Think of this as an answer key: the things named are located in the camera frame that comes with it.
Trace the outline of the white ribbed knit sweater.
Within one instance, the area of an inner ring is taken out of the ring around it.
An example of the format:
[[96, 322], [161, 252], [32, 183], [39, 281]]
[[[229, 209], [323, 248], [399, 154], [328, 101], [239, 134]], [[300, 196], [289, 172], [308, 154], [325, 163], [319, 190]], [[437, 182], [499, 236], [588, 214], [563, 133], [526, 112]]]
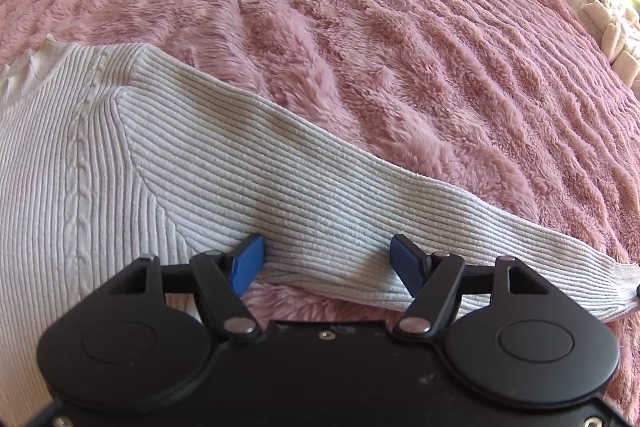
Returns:
[[390, 239], [484, 265], [514, 256], [603, 321], [637, 265], [352, 146], [149, 44], [44, 40], [1, 71], [1, 417], [47, 400], [43, 331], [131, 260], [184, 261], [250, 233], [262, 279], [400, 309]]

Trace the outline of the pink fluffy bed blanket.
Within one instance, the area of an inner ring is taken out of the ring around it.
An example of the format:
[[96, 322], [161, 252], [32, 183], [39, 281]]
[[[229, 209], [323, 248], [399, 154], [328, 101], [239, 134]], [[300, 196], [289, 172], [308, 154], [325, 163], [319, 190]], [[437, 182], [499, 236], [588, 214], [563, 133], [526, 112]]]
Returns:
[[1, 0], [1, 60], [145, 42], [363, 150], [639, 259], [639, 105], [563, 0]]

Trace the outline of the white ruffled pillow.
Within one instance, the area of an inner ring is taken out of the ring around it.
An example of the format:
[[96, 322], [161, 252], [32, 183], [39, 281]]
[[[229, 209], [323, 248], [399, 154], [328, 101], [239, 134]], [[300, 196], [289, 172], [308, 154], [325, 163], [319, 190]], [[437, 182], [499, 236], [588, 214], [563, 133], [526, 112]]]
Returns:
[[615, 0], [566, 0], [612, 69], [629, 88], [639, 87], [639, 14]]

